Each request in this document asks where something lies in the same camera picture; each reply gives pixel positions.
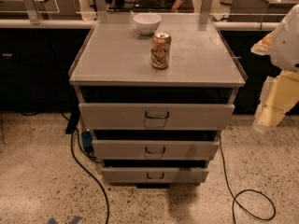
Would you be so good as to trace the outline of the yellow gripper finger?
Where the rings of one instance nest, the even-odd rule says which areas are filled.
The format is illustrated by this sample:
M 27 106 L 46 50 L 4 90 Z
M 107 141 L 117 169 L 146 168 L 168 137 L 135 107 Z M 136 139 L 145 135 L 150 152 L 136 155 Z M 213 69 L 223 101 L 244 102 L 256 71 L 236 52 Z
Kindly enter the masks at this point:
M 272 47 L 273 36 L 274 31 L 267 34 L 263 39 L 254 44 L 250 51 L 260 56 L 269 55 Z
M 297 72 L 282 70 L 276 77 L 267 77 L 254 116 L 253 128 L 259 133 L 272 131 L 298 102 Z

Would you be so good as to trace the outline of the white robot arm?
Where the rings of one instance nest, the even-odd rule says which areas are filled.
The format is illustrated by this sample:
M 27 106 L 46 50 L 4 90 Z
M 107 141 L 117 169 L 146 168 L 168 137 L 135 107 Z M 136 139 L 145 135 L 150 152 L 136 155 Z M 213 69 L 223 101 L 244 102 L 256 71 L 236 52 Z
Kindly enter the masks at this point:
M 277 28 L 254 44 L 251 52 L 269 55 L 281 72 L 267 77 L 260 94 L 253 128 L 267 133 L 299 103 L 299 5 L 295 5 Z

